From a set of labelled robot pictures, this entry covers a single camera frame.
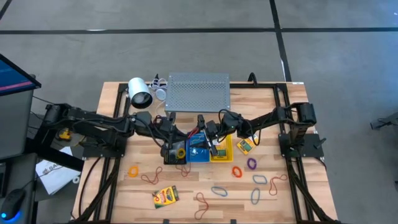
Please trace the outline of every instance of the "wooden tabletop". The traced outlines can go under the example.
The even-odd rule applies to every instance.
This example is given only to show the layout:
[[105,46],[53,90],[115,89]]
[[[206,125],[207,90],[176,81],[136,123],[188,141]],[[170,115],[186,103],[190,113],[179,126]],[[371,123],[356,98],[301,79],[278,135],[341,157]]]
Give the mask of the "wooden tabletop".
[[[104,83],[97,113],[106,116],[113,115],[118,85],[119,82]],[[287,87],[291,103],[308,101],[302,83],[287,83]],[[159,101],[154,101],[146,109],[151,111],[153,117],[157,113],[164,115],[164,105],[160,105],[156,112],[159,103]],[[275,99],[271,89],[231,89],[231,111],[241,113],[246,119],[253,119],[269,113],[274,107]],[[207,121],[210,119],[218,120],[215,114],[205,114],[205,119]],[[182,131],[190,131],[196,126],[196,120],[197,114],[195,113],[177,113],[176,125]],[[268,181],[275,176],[287,175],[285,159],[280,155],[278,134],[278,125],[263,129],[261,144],[253,149],[248,156],[245,156],[236,147],[239,139],[234,134],[233,162],[224,164],[193,163],[191,172],[187,177],[182,177],[181,171],[177,170],[175,166],[163,165],[160,149],[151,138],[134,135],[129,138],[126,154],[121,159],[112,223],[162,223],[165,218],[172,223],[229,223],[231,219],[237,219],[238,223],[295,223],[289,181],[275,180],[278,193],[271,196],[269,193],[270,183],[259,185],[252,180],[252,176],[256,174],[266,176]],[[250,170],[247,167],[246,161],[249,157],[257,160],[256,170]],[[81,188],[88,170],[95,160],[95,158],[91,158],[85,161],[73,208],[73,214],[76,217],[78,216]],[[103,161],[104,159],[101,159],[97,163],[90,175],[83,196],[83,209],[90,204],[98,192]],[[304,158],[303,163],[310,193],[327,215],[337,219],[325,168],[313,158]],[[133,178],[127,175],[131,166],[139,166],[137,177]],[[152,179],[158,166],[163,167],[163,171],[159,174],[158,184],[152,185],[141,180],[142,174],[146,174]],[[231,175],[233,166],[242,168],[243,176],[241,178]],[[155,209],[151,193],[172,185],[177,187],[180,200],[166,207]],[[228,191],[228,196],[220,197],[214,194],[211,191],[212,186],[224,187]],[[256,187],[261,190],[261,195],[259,203],[253,205],[250,196]],[[195,196],[198,192],[203,193],[209,204],[208,211],[199,221],[194,218],[194,214],[197,210],[205,208],[205,204],[196,199]],[[298,193],[298,197],[302,216],[306,218],[303,197],[300,193]],[[105,218],[107,203],[108,193],[104,196],[101,218]]]

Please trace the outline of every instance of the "perforated metal plate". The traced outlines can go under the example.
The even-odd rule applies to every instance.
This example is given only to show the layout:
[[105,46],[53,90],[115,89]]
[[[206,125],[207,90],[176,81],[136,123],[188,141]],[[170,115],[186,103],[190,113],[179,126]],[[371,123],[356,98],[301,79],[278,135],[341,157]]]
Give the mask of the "perforated metal plate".
[[167,112],[219,112],[229,110],[229,75],[225,73],[170,73]]

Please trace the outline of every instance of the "computer mouse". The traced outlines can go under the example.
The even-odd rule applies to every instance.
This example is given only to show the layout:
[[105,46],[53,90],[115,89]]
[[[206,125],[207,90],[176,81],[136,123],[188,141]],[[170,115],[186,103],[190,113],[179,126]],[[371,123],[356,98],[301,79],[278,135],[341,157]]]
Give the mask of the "computer mouse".
[[20,208],[22,201],[25,197],[25,190],[24,189],[15,189],[9,192],[4,199],[4,202],[1,206],[0,216],[3,220],[7,221],[14,218]]

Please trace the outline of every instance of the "monitor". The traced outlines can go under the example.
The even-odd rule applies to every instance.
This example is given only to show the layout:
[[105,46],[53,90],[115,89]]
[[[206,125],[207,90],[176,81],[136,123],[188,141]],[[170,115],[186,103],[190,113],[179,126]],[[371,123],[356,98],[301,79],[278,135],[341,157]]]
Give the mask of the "monitor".
[[40,88],[42,84],[0,54],[0,96]]

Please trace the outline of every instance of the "paper sheet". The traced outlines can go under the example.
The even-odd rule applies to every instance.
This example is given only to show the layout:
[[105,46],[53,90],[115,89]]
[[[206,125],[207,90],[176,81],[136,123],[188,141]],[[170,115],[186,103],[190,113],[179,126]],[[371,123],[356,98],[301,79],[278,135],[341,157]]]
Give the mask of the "paper sheet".
[[[60,152],[72,155],[70,147],[64,147]],[[40,179],[49,195],[55,194],[63,186],[69,183],[69,181],[80,175],[80,172],[78,171],[62,167],[61,165],[46,160],[36,164],[36,173],[38,176],[43,175]]]

